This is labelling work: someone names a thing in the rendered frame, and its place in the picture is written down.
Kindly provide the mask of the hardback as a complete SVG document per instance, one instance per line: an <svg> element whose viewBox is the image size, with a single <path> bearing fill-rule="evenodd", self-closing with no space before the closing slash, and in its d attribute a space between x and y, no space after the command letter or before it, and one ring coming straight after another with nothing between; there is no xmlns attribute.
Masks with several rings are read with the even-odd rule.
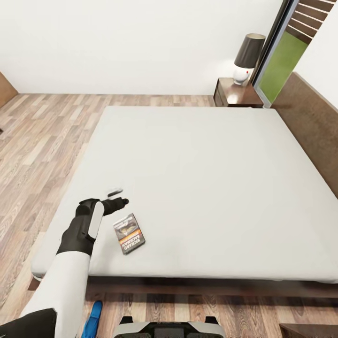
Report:
<svg viewBox="0 0 338 338"><path fill-rule="evenodd" d="M127 254L146 242L133 213L113 223L113 226L120 241L123 254Z"/></svg>

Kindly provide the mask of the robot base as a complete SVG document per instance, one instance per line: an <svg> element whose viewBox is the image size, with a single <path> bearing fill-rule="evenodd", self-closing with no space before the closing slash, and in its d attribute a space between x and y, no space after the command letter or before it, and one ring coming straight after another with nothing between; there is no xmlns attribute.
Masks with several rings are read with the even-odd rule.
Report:
<svg viewBox="0 0 338 338"><path fill-rule="evenodd" d="M226 334L214 316L206 316L205 323L133 323L132 316L124 316L112 338L226 338Z"/></svg>

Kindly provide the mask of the sandal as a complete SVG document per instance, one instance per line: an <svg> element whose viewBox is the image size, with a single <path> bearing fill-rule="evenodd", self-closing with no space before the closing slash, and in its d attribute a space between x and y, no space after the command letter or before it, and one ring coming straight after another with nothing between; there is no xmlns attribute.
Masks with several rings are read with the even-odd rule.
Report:
<svg viewBox="0 0 338 338"><path fill-rule="evenodd" d="M85 322L85 325L84 325L84 332L82 332L82 338L95 338L96 337L101 308L102 308L101 301L96 301L93 304L91 315L88 321Z"/></svg>

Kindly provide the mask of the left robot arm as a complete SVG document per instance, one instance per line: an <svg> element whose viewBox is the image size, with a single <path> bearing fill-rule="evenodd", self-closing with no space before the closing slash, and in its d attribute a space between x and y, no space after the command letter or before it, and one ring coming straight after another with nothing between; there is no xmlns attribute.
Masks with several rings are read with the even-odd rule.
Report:
<svg viewBox="0 0 338 338"><path fill-rule="evenodd" d="M88 270L100 223L130 201L121 187L101 192L102 201L79 202L49 269L18 319L0 325L0 338L76 338L83 319ZM124 210L120 210L120 213Z"/></svg>

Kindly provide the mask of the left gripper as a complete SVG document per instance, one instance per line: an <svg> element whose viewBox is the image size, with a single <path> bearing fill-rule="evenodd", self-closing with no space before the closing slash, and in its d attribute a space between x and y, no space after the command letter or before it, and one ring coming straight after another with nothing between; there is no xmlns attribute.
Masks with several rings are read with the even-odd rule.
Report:
<svg viewBox="0 0 338 338"><path fill-rule="evenodd" d="M128 199L122 200L121 197L117 197L116 199L106 200L105 202L109 204L109 215L124 208L124 206L127 205L130 201ZM120 213L122 212L124 212L124 210L120 210Z"/></svg>

